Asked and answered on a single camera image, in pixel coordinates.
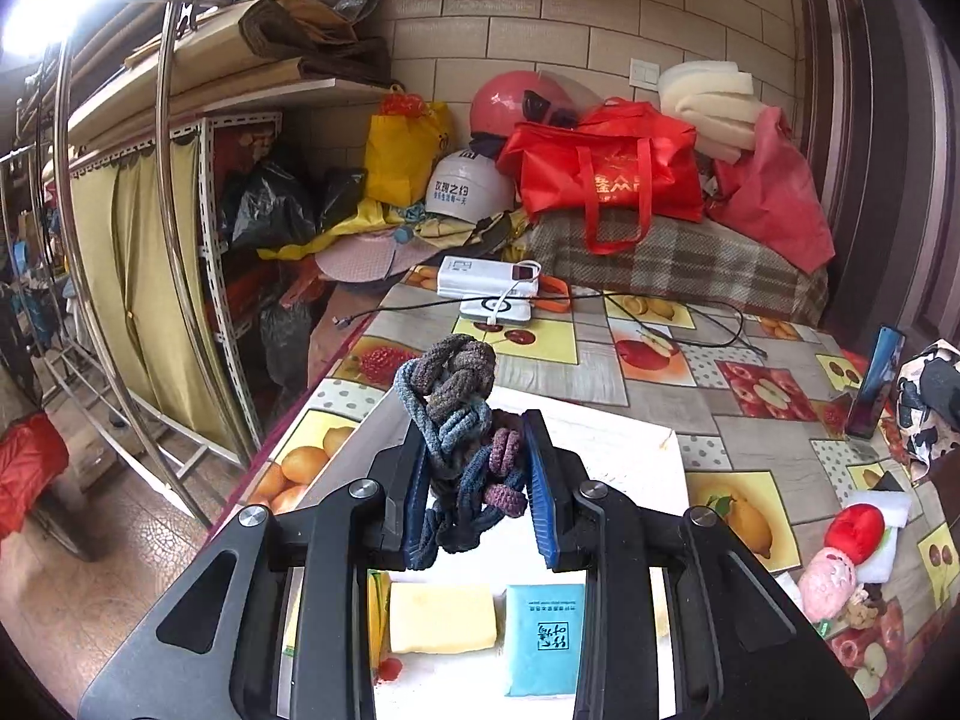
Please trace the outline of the fruit pattern tablecloth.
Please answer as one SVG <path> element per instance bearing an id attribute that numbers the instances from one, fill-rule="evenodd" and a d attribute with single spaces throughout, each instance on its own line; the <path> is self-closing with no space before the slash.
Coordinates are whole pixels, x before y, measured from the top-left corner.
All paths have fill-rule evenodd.
<path id="1" fill-rule="evenodd" d="M 914 483 L 892 418 L 869 440 L 846 436 L 864 364 L 828 333 L 724 304 L 586 288 L 524 323 L 467 317 L 436 293 L 426 265 L 374 309 L 336 302 L 324 327 L 340 335 L 337 351 L 270 440 L 249 496 L 296 504 L 306 488 L 281 481 L 283 457 L 303 445 L 335 454 L 366 392 L 384 394 L 402 362 L 467 333 L 493 346 L 505 388 L 674 429 L 688 497 L 748 523 L 778 574 L 800 571 L 850 495 L 893 473 L 911 509 L 892 577 L 828 640 L 878 717 L 957 715 L 957 457 Z"/>

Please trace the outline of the leopard print scrunchie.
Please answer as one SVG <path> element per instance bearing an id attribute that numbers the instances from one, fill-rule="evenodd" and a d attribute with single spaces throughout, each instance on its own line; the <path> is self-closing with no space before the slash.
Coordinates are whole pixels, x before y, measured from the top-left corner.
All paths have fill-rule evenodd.
<path id="1" fill-rule="evenodd" d="M 895 422 L 918 483 L 936 460 L 958 449 L 958 349 L 941 338 L 901 366 L 896 379 Z"/>

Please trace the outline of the yellow green sponge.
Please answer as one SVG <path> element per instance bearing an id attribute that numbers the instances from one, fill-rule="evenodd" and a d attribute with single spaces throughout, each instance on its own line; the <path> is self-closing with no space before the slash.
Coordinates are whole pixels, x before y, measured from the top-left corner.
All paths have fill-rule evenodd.
<path id="1" fill-rule="evenodd" d="M 389 598 L 394 653 L 459 655 L 493 649 L 498 639 L 493 593 L 429 583 L 396 583 Z"/>

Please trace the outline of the red tote bag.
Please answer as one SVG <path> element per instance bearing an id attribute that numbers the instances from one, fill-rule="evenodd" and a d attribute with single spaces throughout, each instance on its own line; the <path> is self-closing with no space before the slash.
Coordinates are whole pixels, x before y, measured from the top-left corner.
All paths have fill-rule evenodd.
<path id="1" fill-rule="evenodd" d="M 652 104 L 610 98 L 574 128 L 516 125 L 496 160 L 527 216 L 581 210 L 594 255 L 646 238 L 654 216 L 699 223 L 704 201 L 693 125 Z"/>

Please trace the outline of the yellow green tissue pack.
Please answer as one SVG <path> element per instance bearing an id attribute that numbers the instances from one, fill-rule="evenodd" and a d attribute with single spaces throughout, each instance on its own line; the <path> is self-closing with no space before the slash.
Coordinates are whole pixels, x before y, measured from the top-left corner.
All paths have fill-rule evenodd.
<path id="1" fill-rule="evenodd" d="M 391 578 L 382 571 L 370 571 L 366 575 L 366 611 L 368 612 L 368 649 L 370 668 L 379 670 L 382 654 L 386 648 L 389 632 L 389 595 Z"/>

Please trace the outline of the white helmet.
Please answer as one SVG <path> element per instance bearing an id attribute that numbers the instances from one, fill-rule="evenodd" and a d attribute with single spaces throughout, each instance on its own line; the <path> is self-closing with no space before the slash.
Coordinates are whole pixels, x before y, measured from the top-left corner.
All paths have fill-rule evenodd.
<path id="1" fill-rule="evenodd" d="M 425 192 L 425 211 L 466 223 L 478 223 L 514 210 L 512 180 L 483 154 L 462 149 L 434 168 Z"/>

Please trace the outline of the red cloth bag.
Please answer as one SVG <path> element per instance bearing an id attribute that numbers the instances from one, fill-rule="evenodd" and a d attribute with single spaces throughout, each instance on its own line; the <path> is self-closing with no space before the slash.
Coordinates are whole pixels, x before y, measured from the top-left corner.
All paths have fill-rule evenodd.
<path id="1" fill-rule="evenodd" d="M 812 275 L 835 256 L 811 166 L 791 140 L 779 107 L 755 124 L 755 148 L 736 164 L 715 161 L 719 195 L 706 215 Z"/>

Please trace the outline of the yellow curtain shelf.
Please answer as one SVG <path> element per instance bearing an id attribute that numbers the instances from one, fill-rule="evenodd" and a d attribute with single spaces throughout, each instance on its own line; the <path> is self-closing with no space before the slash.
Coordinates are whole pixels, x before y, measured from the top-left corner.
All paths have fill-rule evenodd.
<path id="1" fill-rule="evenodd" d="M 277 393 L 256 335 L 280 272 L 231 247 L 228 203 L 280 132 L 276 112 L 172 130 L 167 193 L 148 137 L 85 156 L 70 171 L 89 299 L 122 383 L 233 457 L 257 452 Z"/>

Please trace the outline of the plaid covered bench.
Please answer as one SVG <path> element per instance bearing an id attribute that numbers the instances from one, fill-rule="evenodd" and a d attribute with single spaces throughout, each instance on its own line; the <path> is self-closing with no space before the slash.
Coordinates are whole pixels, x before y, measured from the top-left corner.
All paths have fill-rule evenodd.
<path id="1" fill-rule="evenodd" d="M 620 254 L 596 255 L 579 211 L 552 211 L 519 238 L 524 259 L 583 288 L 735 305 L 754 314 L 815 325 L 828 304 L 828 275 L 807 275 L 774 250 L 729 227 L 658 216 L 646 238 Z"/>

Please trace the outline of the white foam block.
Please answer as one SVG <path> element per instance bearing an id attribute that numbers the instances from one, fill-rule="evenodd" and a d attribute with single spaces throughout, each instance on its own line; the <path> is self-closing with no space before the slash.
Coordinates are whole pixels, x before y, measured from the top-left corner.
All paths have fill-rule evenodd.
<path id="1" fill-rule="evenodd" d="M 892 577 L 895 564 L 896 542 L 901 530 L 907 526 L 911 509 L 910 496 L 900 491 L 856 491 L 844 504 L 846 509 L 856 504 L 875 507 L 884 517 L 884 533 L 874 552 L 856 567 L 859 582 L 884 585 Z"/>

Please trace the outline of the yellow shopping bag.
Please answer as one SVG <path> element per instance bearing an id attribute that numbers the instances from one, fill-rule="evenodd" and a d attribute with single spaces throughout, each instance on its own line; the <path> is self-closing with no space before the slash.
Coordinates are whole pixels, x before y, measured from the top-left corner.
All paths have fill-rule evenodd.
<path id="1" fill-rule="evenodd" d="M 439 160 L 448 154 L 454 122 L 446 103 L 394 93 L 371 115 L 364 147 L 366 195 L 395 208 L 420 202 Z"/>

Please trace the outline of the white shallow tray box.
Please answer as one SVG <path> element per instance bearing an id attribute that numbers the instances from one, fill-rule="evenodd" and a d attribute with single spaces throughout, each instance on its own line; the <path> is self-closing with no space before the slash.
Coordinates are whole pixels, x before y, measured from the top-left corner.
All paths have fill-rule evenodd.
<path id="1" fill-rule="evenodd" d="M 409 418 L 394 394 L 370 390 L 364 401 L 356 434 L 298 499 L 301 509 L 364 475 L 379 450 L 404 440 Z M 513 415 L 540 411 L 553 444 L 578 454 L 591 478 L 619 489 L 636 504 L 672 515 L 685 511 L 688 493 L 674 429 L 505 387 L 491 392 L 490 403 Z M 485 533 L 477 550 L 459 556 L 439 553 L 429 571 L 396 572 L 391 587 L 425 583 L 444 590 L 485 590 L 498 614 L 498 629 L 504 631 L 506 590 L 512 585 L 583 580 L 583 574 L 554 574 L 545 567 L 532 520 L 524 515 L 506 518 Z M 464 718 L 568 718 L 573 713 L 573 695 L 509 697 L 508 659 L 501 645 L 469 653 L 401 653 L 397 660 L 402 663 L 397 678 L 374 686 L 377 717 L 439 718 L 446 709 Z"/>

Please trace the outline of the pink plush toy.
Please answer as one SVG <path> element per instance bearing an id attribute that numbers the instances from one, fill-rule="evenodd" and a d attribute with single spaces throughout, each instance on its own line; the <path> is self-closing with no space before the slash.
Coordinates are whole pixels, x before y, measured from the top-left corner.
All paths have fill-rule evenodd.
<path id="1" fill-rule="evenodd" d="M 797 582 L 802 609 L 812 624 L 830 621 L 843 611 L 857 587 L 853 561 L 835 548 L 822 548 Z"/>

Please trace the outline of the red plush apple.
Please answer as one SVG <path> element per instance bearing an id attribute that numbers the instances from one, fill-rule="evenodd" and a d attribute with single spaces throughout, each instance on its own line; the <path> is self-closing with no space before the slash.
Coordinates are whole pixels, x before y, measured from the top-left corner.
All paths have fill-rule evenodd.
<path id="1" fill-rule="evenodd" d="M 855 566 L 861 566 L 878 550 L 884 533 L 884 516 L 875 505 L 853 504 L 833 518 L 823 546 L 843 553 Z"/>

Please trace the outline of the black power adapter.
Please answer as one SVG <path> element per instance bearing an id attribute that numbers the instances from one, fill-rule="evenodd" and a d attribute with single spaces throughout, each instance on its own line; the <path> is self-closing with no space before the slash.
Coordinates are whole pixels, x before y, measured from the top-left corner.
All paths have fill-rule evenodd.
<path id="1" fill-rule="evenodd" d="M 903 484 L 896 479 L 893 473 L 885 472 L 877 483 L 872 486 L 873 491 L 882 491 L 882 493 L 904 493 Z"/>

